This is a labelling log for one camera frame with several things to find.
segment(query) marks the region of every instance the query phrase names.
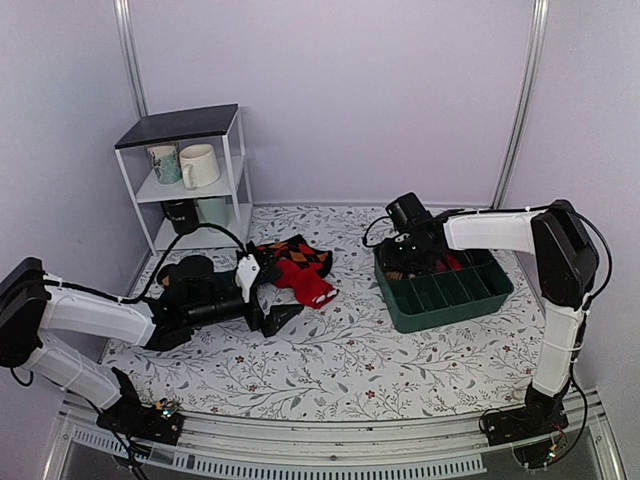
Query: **black mug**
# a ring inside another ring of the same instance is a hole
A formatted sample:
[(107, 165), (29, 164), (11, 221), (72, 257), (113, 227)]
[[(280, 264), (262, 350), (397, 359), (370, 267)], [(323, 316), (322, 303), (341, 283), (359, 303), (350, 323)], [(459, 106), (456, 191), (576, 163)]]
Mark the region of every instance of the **black mug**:
[(191, 233), (200, 224), (196, 203), (193, 200), (162, 202), (162, 211), (178, 234)]

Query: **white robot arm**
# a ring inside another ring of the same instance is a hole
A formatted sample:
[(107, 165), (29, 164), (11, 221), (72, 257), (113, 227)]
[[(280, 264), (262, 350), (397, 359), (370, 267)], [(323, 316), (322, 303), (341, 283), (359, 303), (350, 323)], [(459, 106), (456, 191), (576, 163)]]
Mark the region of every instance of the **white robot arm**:
[(152, 277), (157, 273), (165, 287), (158, 299), (124, 299), (64, 282), (44, 272), (38, 259), (23, 260), (0, 283), (0, 366), (22, 367), (86, 398), (102, 411), (98, 424), (104, 428), (176, 444), (182, 426), (176, 405), (143, 406), (125, 373), (96, 364), (53, 332), (81, 332), (167, 351), (189, 341), (196, 327), (238, 317), (251, 330), (271, 336), (302, 308), (279, 305), (265, 316), (253, 288), (261, 266), (246, 252), (234, 271), (214, 273), (213, 263), (203, 256), (157, 270)]
[[(541, 212), (486, 213), (452, 217), (444, 224), (444, 235), (447, 246), (452, 250), (512, 250), (535, 255), (531, 220), (539, 215)], [(588, 298), (589, 292), (585, 292), (578, 308), (556, 305), (543, 298), (545, 331), (532, 385), (548, 397), (561, 392), (569, 380), (571, 359), (581, 348), (577, 338), (580, 326), (585, 320), (584, 307)]]
[(379, 258), (396, 267), (411, 265), (425, 254), (447, 250), (513, 250), (535, 255), (543, 297), (545, 331), (538, 366), (527, 389), (525, 407), (509, 413), (483, 415), (491, 445), (513, 442), (567, 426), (562, 408), (582, 347), (586, 317), (595, 293), (598, 253), (582, 222), (588, 223), (566, 200), (546, 207), (511, 211), (447, 211), (433, 217), (415, 194), (386, 207), (399, 235), (378, 246)]

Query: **cloth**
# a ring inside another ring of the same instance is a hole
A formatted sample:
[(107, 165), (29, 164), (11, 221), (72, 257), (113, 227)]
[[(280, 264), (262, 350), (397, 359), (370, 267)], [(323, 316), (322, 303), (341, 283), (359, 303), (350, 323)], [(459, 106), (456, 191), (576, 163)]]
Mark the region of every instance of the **cloth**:
[(296, 299), (311, 308), (321, 308), (338, 294), (338, 290), (325, 282), (314, 268), (300, 268), (292, 260), (278, 260), (282, 276), (275, 282), (278, 288), (293, 288)]
[(301, 269), (311, 268), (320, 278), (326, 277), (333, 265), (333, 252), (310, 247), (300, 234), (282, 242), (260, 245), (258, 250), (273, 252), (278, 260), (283, 258), (291, 260)]

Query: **white shelf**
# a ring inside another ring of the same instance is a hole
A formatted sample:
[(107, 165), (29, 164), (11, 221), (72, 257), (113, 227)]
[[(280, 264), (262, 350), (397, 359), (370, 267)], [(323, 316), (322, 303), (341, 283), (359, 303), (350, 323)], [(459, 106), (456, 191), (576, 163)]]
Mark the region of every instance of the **white shelf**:
[[(241, 242), (246, 243), (249, 237), (249, 228), (251, 226), (251, 214), (253, 206), (248, 203), (240, 204), (240, 218), (242, 222), (238, 225), (236, 216), (233, 213), (233, 205), (227, 205), (229, 225), (227, 229), (234, 233)], [(176, 237), (176, 232), (173, 230), (171, 222), (165, 219), (162, 222), (160, 231), (156, 236), (154, 242), (156, 250), (166, 250), (169, 244)], [(213, 232), (207, 228), (201, 228), (194, 233), (183, 237), (175, 246), (176, 250), (185, 250), (192, 248), (221, 248), (221, 247), (236, 247), (236, 244), (228, 238), (226, 235), (220, 232)]]
[(151, 170), (138, 190), (138, 193), (136, 193), (136, 202), (151, 203), (163, 202), (165, 200), (180, 200), (182, 198), (223, 197), (231, 195), (238, 190), (238, 185), (240, 185), (240, 180), (242, 179), (245, 161), (246, 158), (242, 156), (231, 157), (233, 178), (235, 180), (233, 190), (229, 185), (229, 175), (227, 174), (227, 164), (224, 161), (224, 157), (218, 159), (218, 165), (220, 166), (220, 178), (211, 185), (195, 188), (193, 190), (187, 190), (182, 180), (172, 183), (171, 185), (162, 185), (158, 182), (158, 178), (154, 171)]

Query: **lavender backdrop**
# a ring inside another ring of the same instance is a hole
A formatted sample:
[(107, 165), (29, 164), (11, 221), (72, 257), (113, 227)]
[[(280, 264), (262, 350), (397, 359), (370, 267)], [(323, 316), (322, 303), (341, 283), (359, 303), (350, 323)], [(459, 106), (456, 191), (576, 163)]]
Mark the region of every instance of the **lavender backdrop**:
[[(135, 121), (113, 2), (4, 2), (0, 58), (0, 277), (35, 255), (124, 293), (147, 247), (112, 151)], [(102, 345), (76, 340), (90, 355)], [(27, 390), (0, 370), (1, 479), (41, 476), (61, 399), (42, 379)]]
[(571, 199), (611, 245), (613, 280), (591, 308), (577, 371), (585, 386), (598, 387), (630, 479), (640, 478), (639, 23), (633, 0), (615, 8), (598, 0), (551, 3), (507, 198), (508, 206)]
[(259, 202), (488, 204), (533, 4), (132, 2), (151, 113), (239, 102)]

